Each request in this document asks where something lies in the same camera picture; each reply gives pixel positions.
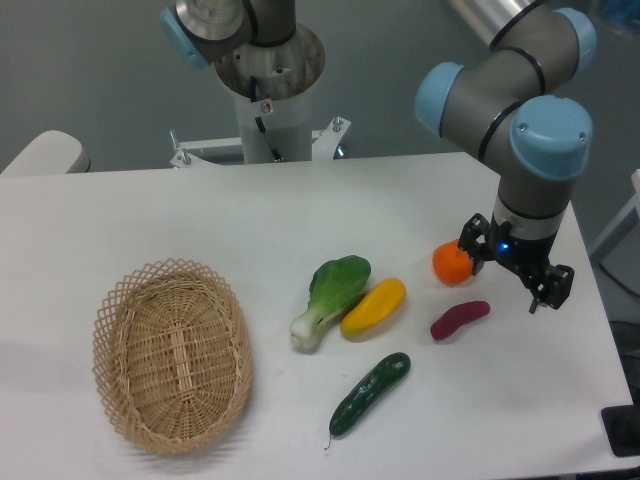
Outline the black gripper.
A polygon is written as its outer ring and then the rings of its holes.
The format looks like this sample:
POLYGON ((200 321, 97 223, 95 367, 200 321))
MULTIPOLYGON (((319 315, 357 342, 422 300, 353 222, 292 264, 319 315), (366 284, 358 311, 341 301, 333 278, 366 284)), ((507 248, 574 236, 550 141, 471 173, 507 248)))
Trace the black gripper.
POLYGON ((531 293, 529 313, 539 306, 558 310, 568 299, 574 280, 574 269, 552 265, 549 254, 556 237, 556 218, 527 218, 518 215, 492 215, 490 224, 474 214, 463 226, 458 248, 471 263, 476 276, 487 261, 495 261, 520 277, 531 293))

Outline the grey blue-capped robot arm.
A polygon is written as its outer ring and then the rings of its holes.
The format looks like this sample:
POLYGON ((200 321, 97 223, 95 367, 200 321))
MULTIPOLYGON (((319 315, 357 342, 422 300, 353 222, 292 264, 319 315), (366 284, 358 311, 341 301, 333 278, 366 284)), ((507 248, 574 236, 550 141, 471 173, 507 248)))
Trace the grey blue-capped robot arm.
MULTIPOLYGON (((591 21, 541 1, 456 1, 453 9, 490 49, 481 65, 445 62, 422 80, 419 122, 500 178, 492 216, 475 215, 460 247, 475 269, 494 261, 519 277, 534 306, 559 308, 574 272, 549 253, 593 135, 588 112, 554 90, 592 60, 591 21)), ((176 1, 161 25, 192 68, 213 67, 236 106, 247 163, 330 160, 347 123, 320 136, 308 95, 325 52, 292 1, 176 1)))

